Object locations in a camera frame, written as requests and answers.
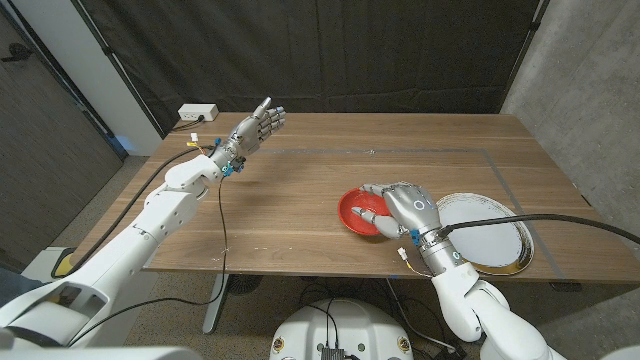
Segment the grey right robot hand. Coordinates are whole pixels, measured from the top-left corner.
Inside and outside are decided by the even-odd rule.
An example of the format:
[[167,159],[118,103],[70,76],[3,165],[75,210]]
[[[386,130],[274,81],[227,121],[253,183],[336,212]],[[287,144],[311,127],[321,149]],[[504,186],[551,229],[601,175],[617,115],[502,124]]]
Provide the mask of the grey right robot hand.
[[421,236],[442,227],[437,204],[421,186],[396,182],[364,184],[360,189],[383,199],[390,215],[383,216],[361,207],[353,207],[351,211],[388,238],[398,239],[407,232]]

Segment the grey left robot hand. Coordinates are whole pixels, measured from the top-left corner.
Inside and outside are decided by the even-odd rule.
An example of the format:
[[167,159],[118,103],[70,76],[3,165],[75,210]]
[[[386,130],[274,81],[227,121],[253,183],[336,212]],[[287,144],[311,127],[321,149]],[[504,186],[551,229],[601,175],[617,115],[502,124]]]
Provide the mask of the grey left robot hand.
[[246,158],[256,152],[260,145],[284,126],[286,112],[283,107],[271,108],[271,98],[265,98],[254,112],[240,121],[210,158],[222,170],[238,170]]

